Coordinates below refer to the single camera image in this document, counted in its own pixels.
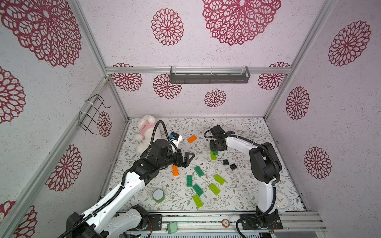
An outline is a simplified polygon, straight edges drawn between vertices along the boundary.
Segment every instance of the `red floral pattern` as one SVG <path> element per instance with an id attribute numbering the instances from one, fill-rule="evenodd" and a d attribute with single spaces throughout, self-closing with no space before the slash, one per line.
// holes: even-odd
<path id="1" fill-rule="evenodd" d="M 101 112 L 96 121 L 96 127 L 102 137 L 108 137 L 111 132 L 111 117 L 107 112 Z"/>
<path id="2" fill-rule="evenodd" d="M 74 184 L 81 172 L 81 167 L 81 153 L 77 147 L 69 145 L 45 185 L 47 185 L 50 190 L 64 191 Z"/>
<path id="3" fill-rule="evenodd" d="M 184 32 L 181 17 L 172 9 L 160 9 L 151 21 L 155 38 L 163 45 L 174 45 L 181 40 Z"/>
<path id="4" fill-rule="evenodd" d="M 206 28 L 220 43 L 242 45 L 264 32 L 280 0 L 203 0 Z"/>
<path id="5" fill-rule="evenodd" d="M 3 221 L 4 217 L 8 214 L 8 211 L 12 208 L 15 201 L 6 201 L 0 205 L 0 224 Z"/>
<path id="6" fill-rule="evenodd" d="M 354 61 L 367 47 L 371 31 L 364 21 L 344 27 L 331 43 L 328 57 L 331 64 L 343 66 Z"/>
<path id="7" fill-rule="evenodd" d="M 14 232 L 13 238 L 30 238 L 35 233 L 35 228 L 37 225 L 37 212 L 34 209 L 34 206 L 31 206 L 28 210 L 28 213 L 25 214 L 20 225 L 17 227 Z"/>
<path id="8" fill-rule="evenodd" d="M 66 67 L 79 58 L 81 34 L 66 0 L 0 0 L 0 15 L 37 59 Z"/>
<path id="9" fill-rule="evenodd" d="M 118 63 L 114 67 L 132 67 L 129 64 Z M 112 81 L 115 85 L 126 91 L 138 90 L 143 82 L 141 74 L 139 73 L 114 73 L 111 75 Z"/>
<path id="10" fill-rule="evenodd" d="M 25 104 L 24 88 L 19 80 L 0 67 L 0 124 L 18 117 Z"/>
<path id="11" fill-rule="evenodd" d="M 285 62 L 276 62 L 270 65 L 270 67 L 289 67 L 290 65 Z M 282 73 L 263 73 L 259 76 L 258 85 L 266 90 L 272 90 L 279 87 L 280 82 L 284 78 Z"/>
<path id="12" fill-rule="evenodd" d="M 309 107 L 309 94 L 302 87 L 294 88 L 287 97 L 286 111 L 293 120 L 304 117 Z"/>
<path id="13" fill-rule="evenodd" d="M 319 147 L 312 147 L 307 150 L 304 155 L 304 165 L 308 173 L 317 179 L 326 178 L 332 167 L 330 157 Z"/>
<path id="14" fill-rule="evenodd" d="M 174 98 L 180 95 L 182 86 L 181 84 L 172 84 L 169 74 L 160 74 L 154 79 L 154 91 L 162 98 Z"/>
<path id="15" fill-rule="evenodd" d="M 219 89 L 209 91 L 204 98 L 205 104 L 209 107 L 219 107 L 225 102 L 225 100 L 225 92 Z"/>

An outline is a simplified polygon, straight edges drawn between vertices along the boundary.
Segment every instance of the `tape roll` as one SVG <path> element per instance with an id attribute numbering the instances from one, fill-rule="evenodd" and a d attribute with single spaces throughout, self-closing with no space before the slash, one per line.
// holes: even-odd
<path id="1" fill-rule="evenodd" d="M 161 203 L 162 201 L 164 201 L 165 195 L 163 190 L 156 189 L 154 193 L 152 194 L 152 197 L 154 198 L 155 202 Z"/>

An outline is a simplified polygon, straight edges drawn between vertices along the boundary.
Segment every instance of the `white plush toy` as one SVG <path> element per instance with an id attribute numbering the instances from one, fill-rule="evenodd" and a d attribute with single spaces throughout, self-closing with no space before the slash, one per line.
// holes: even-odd
<path id="1" fill-rule="evenodd" d="M 152 132 L 154 131 L 155 124 L 156 124 L 155 118 L 151 115 L 145 115 L 138 122 L 138 128 L 140 129 L 140 133 L 135 135 L 135 140 L 143 141 L 137 147 L 137 151 L 140 154 L 143 153 L 146 150 L 146 148 L 149 146 L 149 143 L 151 142 Z M 157 139 L 161 139 L 159 128 L 156 129 L 154 141 Z"/>

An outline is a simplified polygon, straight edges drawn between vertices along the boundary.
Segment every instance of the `dark green lego brick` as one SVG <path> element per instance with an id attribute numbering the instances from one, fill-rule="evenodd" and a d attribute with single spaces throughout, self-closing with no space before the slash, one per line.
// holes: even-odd
<path id="1" fill-rule="evenodd" d="M 187 176 L 187 187 L 191 187 L 192 186 L 192 175 L 188 175 Z"/>
<path id="2" fill-rule="evenodd" d="M 217 160 L 216 155 L 212 151 L 210 152 L 210 157 L 212 158 L 212 160 Z"/>
<path id="3" fill-rule="evenodd" d="M 225 179 L 223 179 L 220 175 L 218 175 L 218 174 L 216 174 L 216 176 L 215 176 L 215 180 L 219 183 L 219 184 L 221 184 L 221 185 L 223 185 L 224 183 L 225 183 Z"/>
<path id="4" fill-rule="evenodd" d="M 197 208 L 200 208 L 204 205 L 202 204 L 201 199 L 198 195 L 193 196 L 193 201 L 196 203 Z"/>
<path id="5" fill-rule="evenodd" d="M 215 184 L 211 184 L 211 185 L 209 185 L 209 188 L 210 188 L 210 190 L 212 190 L 212 192 L 213 192 L 216 196 L 221 192 L 221 190 L 219 190 Z"/>
<path id="6" fill-rule="evenodd" d="M 197 185 L 197 184 L 195 184 L 194 186 L 193 186 L 193 189 L 196 191 L 196 193 L 199 195 L 199 196 L 201 196 L 203 193 L 204 193 L 204 191 L 200 188 L 200 186 L 199 185 Z"/>
<path id="7" fill-rule="evenodd" d="M 201 176 L 204 175 L 204 172 L 202 172 L 202 170 L 200 169 L 199 166 L 197 166 L 196 168 L 194 168 L 194 171 L 196 171 L 196 173 L 198 174 L 199 177 L 201 177 Z"/>
<path id="8" fill-rule="evenodd" d="M 169 223 L 167 225 L 167 228 L 168 228 L 168 234 L 172 234 L 178 231 L 176 222 Z"/>

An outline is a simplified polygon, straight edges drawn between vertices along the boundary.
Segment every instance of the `green lego brick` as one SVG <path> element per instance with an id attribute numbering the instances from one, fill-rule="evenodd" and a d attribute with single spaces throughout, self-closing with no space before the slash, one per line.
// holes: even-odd
<path id="1" fill-rule="evenodd" d="M 199 166 L 197 166 L 196 168 L 194 168 L 194 171 L 196 171 L 196 173 L 198 174 L 199 177 L 201 177 L 201 176 L 204 175 L 204 172 L 202 172 L 202 170 L 200 169 Z"/>
<path id="2" fill-rule="evenodd" d="M 168 234 L 172 234 L 178 231 L 176 222 L 169 223 L 167 225 L 167 228 L 168 228 Z"/>
<path id="3" fill-rule="evenodd" d="M 212 190 L 212 192 L 213 192 L 216 196 L 219 194 L 219 192 L 221 192 L 221 190 L 219 190 L 219 189 L 217 188 L 217 186 L 214 185 L 214 184 L 209 185 L 209 188 L 210 188 L 210 190 Z"/>
<path id="4" fill-rule="evenodd" d="M 199 195 L 199 196 L 201 196 L 203 193 L 204 193 L 204 191 L 200 188 L 200 186 L 199 185 L 197 185 L 197 184 L 195 184 L 194 186 L 193 186 L 193 189 L 196 191 L 196 193 Z"/>
<path id="5" fill-rule="evenodd" d="M 215 180 L 219 183 L 219 184 L 221 184 L 221 185 L 223 185 L 224 183 L 225 183 L 225 179 L 223 179 L 220 175 L 218 175 L 218 174 L 216 174 L 216 176 L 215 176 Z"/>
<path id="6" fill-rule="evenodd" d="M 187 176 L 187 187 L 191 187 L 192 186 L 192 175 L 188 175 Z"/>
<path id="7" fill-rule="evenodd" d="M 197 208 L 200 208 L 204 205 L 202 204 L 201 199 L 198 195 L 193 196 L 193 201 L 196 203 Z"/>
<path id="8" fill-rule="evenodd" d="M 213 153 L 213 151 L 210 152 L 210 157 L 212 158 L 212 160 L 217 160 L 217 157 L 216 157 L 216 155 Z"/>

